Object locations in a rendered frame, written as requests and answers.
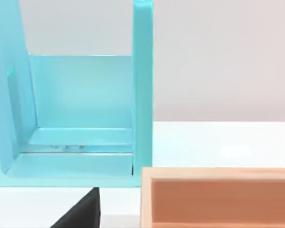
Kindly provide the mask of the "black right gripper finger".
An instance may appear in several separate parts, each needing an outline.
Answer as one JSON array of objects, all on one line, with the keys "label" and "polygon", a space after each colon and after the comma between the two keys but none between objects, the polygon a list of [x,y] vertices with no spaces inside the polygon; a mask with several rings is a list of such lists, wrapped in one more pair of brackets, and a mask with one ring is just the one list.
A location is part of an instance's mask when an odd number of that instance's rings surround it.
[{"label": "black right gripper finger", "polygon": [[99,187],[92,188],[50,228],[100,228]]}]

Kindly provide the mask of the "light blue rack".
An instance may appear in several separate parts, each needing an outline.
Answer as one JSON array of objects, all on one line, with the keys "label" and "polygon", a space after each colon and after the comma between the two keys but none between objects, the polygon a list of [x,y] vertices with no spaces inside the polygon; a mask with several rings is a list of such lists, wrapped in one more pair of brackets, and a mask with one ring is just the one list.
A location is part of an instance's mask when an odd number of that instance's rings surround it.
[{"label": "light blue rack", "polygon": [[0,187],[139,187],[152,166],[153,0],[129,55],[36,55],[0,0]]}]

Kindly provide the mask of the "shallow salmon-coloured box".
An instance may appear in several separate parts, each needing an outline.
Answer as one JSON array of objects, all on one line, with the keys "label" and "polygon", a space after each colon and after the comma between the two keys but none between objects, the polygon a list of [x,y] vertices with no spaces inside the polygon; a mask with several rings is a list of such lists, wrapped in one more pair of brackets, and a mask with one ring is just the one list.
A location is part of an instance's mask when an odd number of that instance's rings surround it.
[{"label": "shallow salmon-coloured box", "polygon": [[285,228],[285,168],[143,168],[140,228]]}]

